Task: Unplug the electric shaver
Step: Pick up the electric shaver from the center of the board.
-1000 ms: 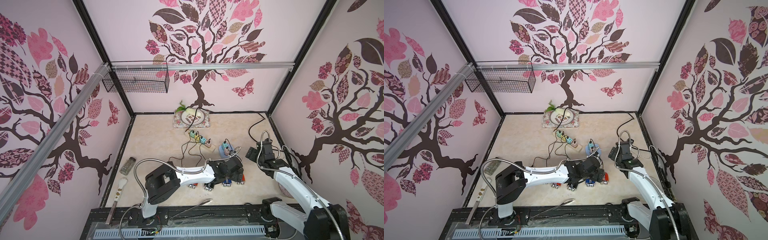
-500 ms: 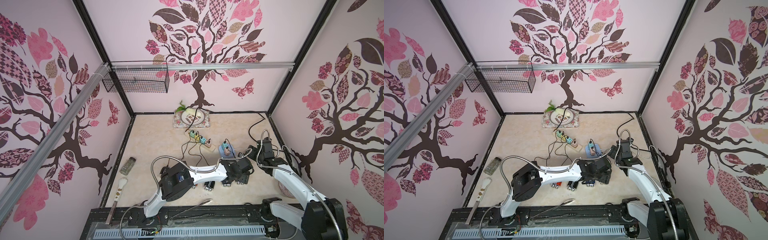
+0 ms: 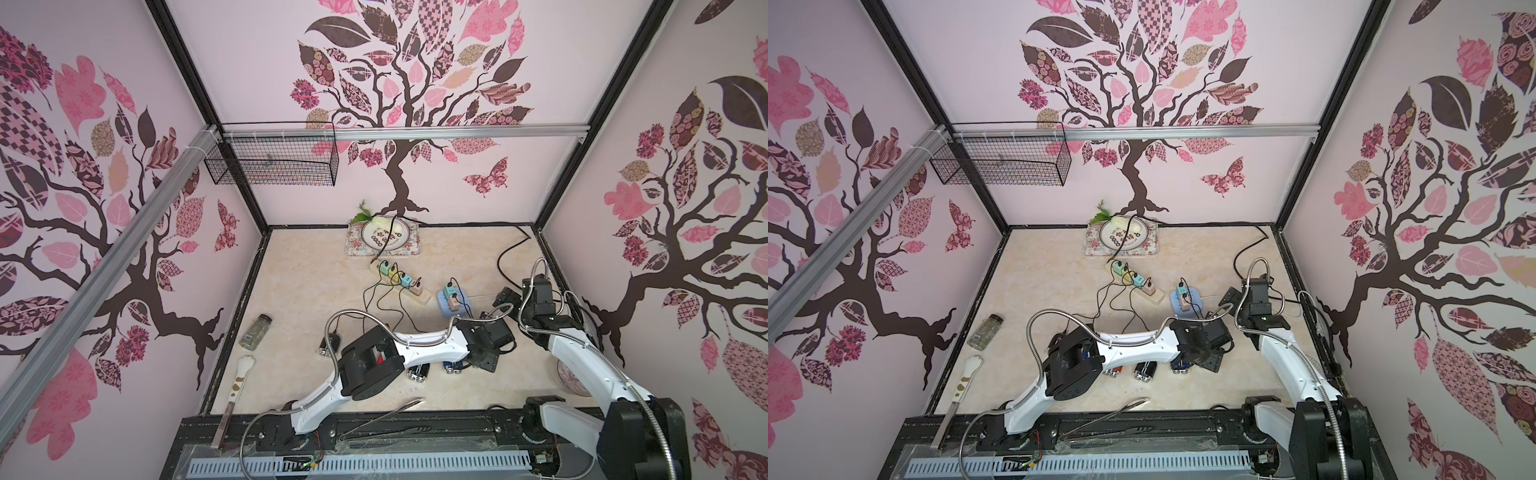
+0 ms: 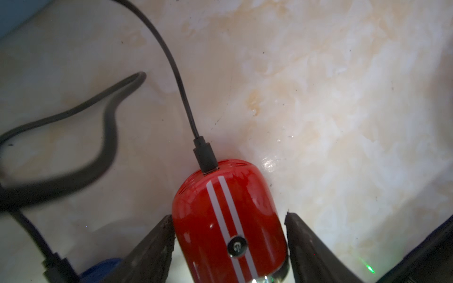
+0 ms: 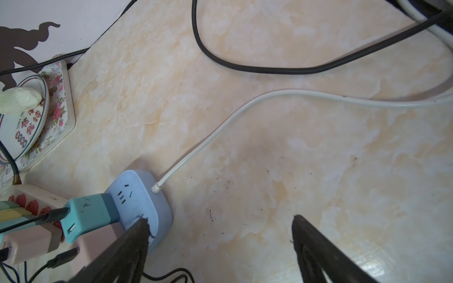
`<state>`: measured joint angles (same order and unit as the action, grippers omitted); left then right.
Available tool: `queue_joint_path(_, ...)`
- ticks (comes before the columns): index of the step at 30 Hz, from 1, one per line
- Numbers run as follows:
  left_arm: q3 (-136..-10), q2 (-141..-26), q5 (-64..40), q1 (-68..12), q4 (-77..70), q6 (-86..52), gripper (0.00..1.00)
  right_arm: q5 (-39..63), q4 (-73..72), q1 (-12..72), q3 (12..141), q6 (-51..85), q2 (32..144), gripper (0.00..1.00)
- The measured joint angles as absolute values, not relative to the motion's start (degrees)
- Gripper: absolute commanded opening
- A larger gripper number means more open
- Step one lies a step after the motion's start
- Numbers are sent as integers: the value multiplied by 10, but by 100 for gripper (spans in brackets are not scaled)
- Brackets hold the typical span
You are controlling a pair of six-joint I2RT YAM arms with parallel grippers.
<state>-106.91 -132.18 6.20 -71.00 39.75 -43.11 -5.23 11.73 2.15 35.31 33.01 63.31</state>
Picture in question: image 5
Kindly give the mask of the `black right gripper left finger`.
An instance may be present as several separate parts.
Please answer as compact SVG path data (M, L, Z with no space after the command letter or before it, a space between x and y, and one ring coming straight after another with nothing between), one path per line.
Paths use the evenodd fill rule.
M148 220L141 218L70 283L138 283L144 269L149 238Z

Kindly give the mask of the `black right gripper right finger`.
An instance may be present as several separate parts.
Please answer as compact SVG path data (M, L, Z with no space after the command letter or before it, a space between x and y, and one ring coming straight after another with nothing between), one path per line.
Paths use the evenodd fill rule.
M375 283L306 218L296 215L291 232L297 262L305 283Z

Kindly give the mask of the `pink USB charger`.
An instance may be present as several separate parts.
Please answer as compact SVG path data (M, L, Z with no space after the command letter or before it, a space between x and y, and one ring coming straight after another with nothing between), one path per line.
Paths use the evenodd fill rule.
M90 265L115 240L125 233L121 223L115 222L79 236L69 249L77 248L79 253L69 262L72 274L76 275Z

